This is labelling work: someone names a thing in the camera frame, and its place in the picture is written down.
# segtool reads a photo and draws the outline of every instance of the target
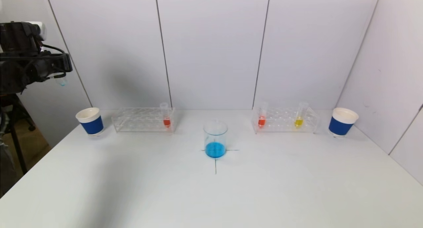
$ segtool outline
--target wooden floor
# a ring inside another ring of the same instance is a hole
[[[27,169],[30,170],[51,150],[51,147],[38,128],[31,132],[28,130],[28,127],[29,125],[25,120],[20,120],[15,124],[16,134],[18,135],[25,163]],[[9,151],[15,162],[17,180],[19,180],[23,176],[23,173],[16,154],[15,145],[13,144],[12,135],[10,133],[3,135],[3,141],[9,146]]]

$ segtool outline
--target yellow liquid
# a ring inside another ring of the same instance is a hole
[[[295,123],[294,123],[295,127],[300,128],[302,126],[303,121],[304,120],[301,117],[297,117],[296,120],[295,120]]]

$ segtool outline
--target white wall panel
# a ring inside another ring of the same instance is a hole
[[[423,111],[419,112],[390,155],[423,185]]]
[[[2,0],[0,21],[42,21],[47,28],[45,44],[66,50],[48,0]],[[78,72],[66,74],[68,85],[59,86],[53,79],[28,85],[20,100],[50,146],[55,146],[79,123],[78,111],[90,107]]]
[[[377,0],[270,0],[255,101],[332,109]]]
[[[423,102],[423,0],[379,0],[338,106],[389,153]]]
[[[170,104],[156,0],[50,0],[94,106]]]
[[[172,103],[251,109],[268,0],[157,0]]]

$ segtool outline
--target black cross mark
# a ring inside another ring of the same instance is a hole
[[[217,159],[214,159],[214,174],[217,174]]]

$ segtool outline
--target white cup rim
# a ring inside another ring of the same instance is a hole
[[[346,112],[348,115],[350,115],[351,117],[346,118],[344,115],[340,114],[339,112]],[[345,118],[346,120],[358,120],[359,116],[356,112],[347,109],[347,108],[343,108],[343,107],[337,107],[333,110],[334,114],[337,114],[340,118]]]
[[[92,118],[92,117],[96,116],[99,112],[100,112],[100,108],[98,108],[98,107],[90,107],[90,108],[86,108],[86,109],[83,109],[83,110],[79,111],[76,114],[75,117],[78,120],[88,119],[88,118]]]

